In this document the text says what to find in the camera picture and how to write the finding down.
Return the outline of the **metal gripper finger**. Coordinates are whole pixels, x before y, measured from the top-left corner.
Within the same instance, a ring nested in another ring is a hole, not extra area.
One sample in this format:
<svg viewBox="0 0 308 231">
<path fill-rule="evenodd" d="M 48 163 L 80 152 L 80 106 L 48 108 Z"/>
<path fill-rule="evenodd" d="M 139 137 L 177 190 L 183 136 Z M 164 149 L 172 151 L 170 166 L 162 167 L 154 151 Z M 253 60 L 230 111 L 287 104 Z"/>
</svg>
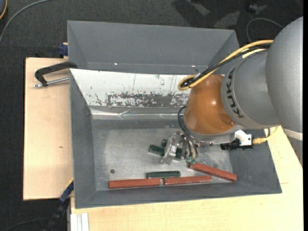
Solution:
<svg viewBox="0 0 308 231">
<path fill-rule="evenodd" d="M 161 164 L 167 164 L 170 165 L 172 162 L 179 162 L 180 159 L 176 158 L 176 154 L 172 154 L 171 152 L 169 153 L 164 153 L 163 156 L 160 158 L 160 163 Z"/>
<path fill-rule="evenodd" d="M 165 151 L 176 151 L 178 147 L 178 133 L 173 133 L 166 141 Z"/>
</svg>

